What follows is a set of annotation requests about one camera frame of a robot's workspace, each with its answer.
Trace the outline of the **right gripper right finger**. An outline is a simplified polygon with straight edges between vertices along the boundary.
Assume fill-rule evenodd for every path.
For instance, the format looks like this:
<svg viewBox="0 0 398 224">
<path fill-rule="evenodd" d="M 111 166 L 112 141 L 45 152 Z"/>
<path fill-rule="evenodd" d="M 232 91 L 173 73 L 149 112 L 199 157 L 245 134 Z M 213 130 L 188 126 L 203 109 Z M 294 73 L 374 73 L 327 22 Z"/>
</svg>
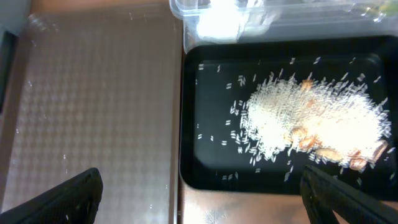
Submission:
<svg viewBox="0 0 398 224">
<path fill-rule="evenodd" d="M 397 223 L 397 210 L 328 175 L 306 166 L 300 194 L 311 223 Z"/>
</svg>

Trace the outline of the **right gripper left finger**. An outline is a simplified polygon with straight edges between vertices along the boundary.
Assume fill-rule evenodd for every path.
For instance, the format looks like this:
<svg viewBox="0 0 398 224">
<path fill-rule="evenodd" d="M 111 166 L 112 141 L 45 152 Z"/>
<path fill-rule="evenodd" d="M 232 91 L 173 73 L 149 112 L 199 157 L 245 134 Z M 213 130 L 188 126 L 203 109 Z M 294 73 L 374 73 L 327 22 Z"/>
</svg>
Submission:
<svg viewBox="0 0 398 224">
<path fill-rule="evenodd" d="M 92 224 L 99 209 L 103 181 L 90 168 L 39 196 L 1 214 L 1 223 Z"/>
</svg>

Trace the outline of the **black waste tray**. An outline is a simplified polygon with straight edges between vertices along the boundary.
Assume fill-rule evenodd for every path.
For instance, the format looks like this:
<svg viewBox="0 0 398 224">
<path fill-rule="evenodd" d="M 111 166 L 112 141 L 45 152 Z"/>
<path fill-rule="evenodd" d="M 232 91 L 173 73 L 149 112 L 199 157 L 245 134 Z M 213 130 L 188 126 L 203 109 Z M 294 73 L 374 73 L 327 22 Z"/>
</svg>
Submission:
<svg viewBox="0 0 398 224">
<path fill-rule="evenodd" d="M 237 142 L 235 113 L 269 75 L 365 83 L 397 123 L 397 38 L 202 45 L 185 57 L 180 119 L 180 175 L 191 187 L 297 195 L 307 154 L 284 151 L 266 161 Z"/>
</svg>

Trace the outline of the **spilled rice pile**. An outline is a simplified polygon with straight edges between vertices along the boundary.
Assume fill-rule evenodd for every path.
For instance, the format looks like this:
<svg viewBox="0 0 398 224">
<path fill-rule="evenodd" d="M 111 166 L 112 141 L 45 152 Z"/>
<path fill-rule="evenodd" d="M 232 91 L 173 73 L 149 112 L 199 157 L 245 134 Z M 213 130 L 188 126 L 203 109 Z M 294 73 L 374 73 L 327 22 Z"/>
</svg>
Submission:
<svg viewBox="0 0 398 224">
<path fill-rule="evenodd" d="M 242 107 L 237 142 L 266 161 L 284 151 L 305 153 L 311 165 L 355 182 L 376 169 L 394 175 L 393 123 L 367 84 L 348 80 L 298 80 L 269 75 Z"/>
</svg>

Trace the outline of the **dark brown serving tray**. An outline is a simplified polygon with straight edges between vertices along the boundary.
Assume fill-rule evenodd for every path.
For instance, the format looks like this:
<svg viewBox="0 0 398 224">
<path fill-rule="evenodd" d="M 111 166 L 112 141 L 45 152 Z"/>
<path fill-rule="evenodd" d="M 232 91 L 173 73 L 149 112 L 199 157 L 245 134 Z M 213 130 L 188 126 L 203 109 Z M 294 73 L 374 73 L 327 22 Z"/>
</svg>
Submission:
<svg viewBox="0 0 398 224">
<path fill-rule="evenodd" d="M 181 56 L 167 3 L 31 14 L 1 118 L 1 211 L 95 167 L 96 223 L 174 223 Z"/>
</svg>

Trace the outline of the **crumpled white tissue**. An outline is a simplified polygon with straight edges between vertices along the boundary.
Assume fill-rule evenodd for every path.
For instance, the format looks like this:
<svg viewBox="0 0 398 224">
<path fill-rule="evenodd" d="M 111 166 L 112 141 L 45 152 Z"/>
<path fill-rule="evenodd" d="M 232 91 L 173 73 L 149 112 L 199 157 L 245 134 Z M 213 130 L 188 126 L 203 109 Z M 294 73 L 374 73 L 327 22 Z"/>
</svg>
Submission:
<svg viewBox="0 0 398 224">
<path fill-rule="evenodd" d="M 199 15 L 196 32 L 201 40 L 234 43 L 244 34 L 248 0 L 211 0 Z"/>
</svg>

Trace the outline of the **clear plastic bin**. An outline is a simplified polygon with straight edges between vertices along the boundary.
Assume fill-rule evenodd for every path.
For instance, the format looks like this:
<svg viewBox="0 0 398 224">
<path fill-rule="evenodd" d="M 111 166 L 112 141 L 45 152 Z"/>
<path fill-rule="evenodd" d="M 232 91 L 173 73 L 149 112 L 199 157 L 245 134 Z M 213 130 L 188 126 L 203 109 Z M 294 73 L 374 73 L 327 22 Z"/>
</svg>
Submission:
<svg viewBox="0 0 398 224">
<path fill-rule="evenodd" d="M 196 26 L 210 1 L 169 1 L 173 15 L 183 22 L 186 52 L 206 44 L 397 34 L 397 0 L 248 0 L 248 21 L 238 41 L 209 42 L 198 37 Z"/>
</svg>

